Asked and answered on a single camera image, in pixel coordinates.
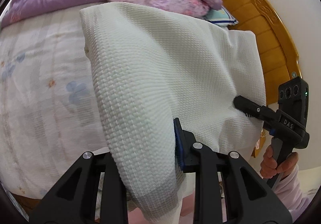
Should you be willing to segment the pink sleeve forearm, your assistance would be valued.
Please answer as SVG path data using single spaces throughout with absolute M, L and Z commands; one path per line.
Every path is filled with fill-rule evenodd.
M 274 190 L 279 200 L 289 210 L 293 221 L 305 211 L 312 201 L 309 197 L 304 197 L 300 189 L 298 169 L 299 167 L 296 165 L 292 173 L 281 180 Z

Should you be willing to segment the person's right hand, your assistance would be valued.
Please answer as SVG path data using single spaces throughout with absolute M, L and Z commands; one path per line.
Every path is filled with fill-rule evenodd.
M 260 174 L 263 178 L 270 179 L 277 174 L 282 174 L 282 178 L 289 176 L 296 167 L 299 160 L 297 152 L 291 153 L 287 159 L 280 165 L 273 158 L 273 148 L 271 145 L 267 147 L 261 162 Z

